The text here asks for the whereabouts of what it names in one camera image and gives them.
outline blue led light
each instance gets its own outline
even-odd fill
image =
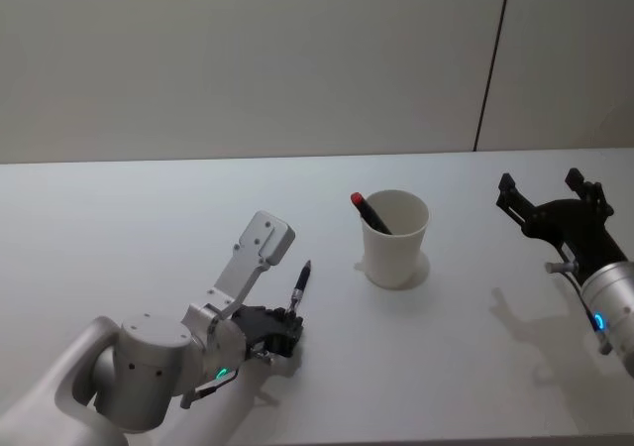
[[[605,330],[605,321],[603,320],[603,316],[598,312],[594,312],[594,322],[596,322],[596,328],[598,330]]]

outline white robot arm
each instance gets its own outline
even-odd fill
[[[121,326],[93,320],[0,418],[0,445],[126,446],[123,433],[159,426],[174,396],[189,408],[233,380],[249,358],[292,356],[303,329],[294,309],[242,302],[294,238],[286,223],[260,211],[214,288],[181,322],[147,313]],[[210,382],[220,385],[197,390]]]

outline black pen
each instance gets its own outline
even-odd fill
[[[295,310],[297,310],[297,306],[299,305],[299,302],[301,302],[301,297],[304,295],[304,289],[306,288],[306,283],[308,282],[308,277],[310,276],[310,270],[311,264],[310,260],[308,260],[301,269],[293,294],[290,296],[290,305],[288,306],[288,309],[286,309],[286,312],[295,312]]]

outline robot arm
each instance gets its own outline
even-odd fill
[[[614,210],[600,183],[585,181],[571,168],[566,184],[579,197],[534,206],[515,187],[510,174],[499,183],[499,206],[529,238],[555,247],[562,263],[547,263],[548,273],[568,278],[607,355],[616,349],[625,369],[634,377],[634,263],[605,230]]]
[[[126,446],[123,432],[159,426],[174,396],[189,408],[233,380],[250,358],[292,356],[303,319],[242,302],[294,237],[283,221],[258,212],[214,288],[181,322],[142,314],[119,327],[95,319],[0,418],[0,444]],[[220,384],[197,390],[211,382]]]

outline white wall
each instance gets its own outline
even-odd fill
[[[469,150],[502,0],[0,0],[0,163]]]
[[[634,146],[634,0],[508,0],[479,150]]]

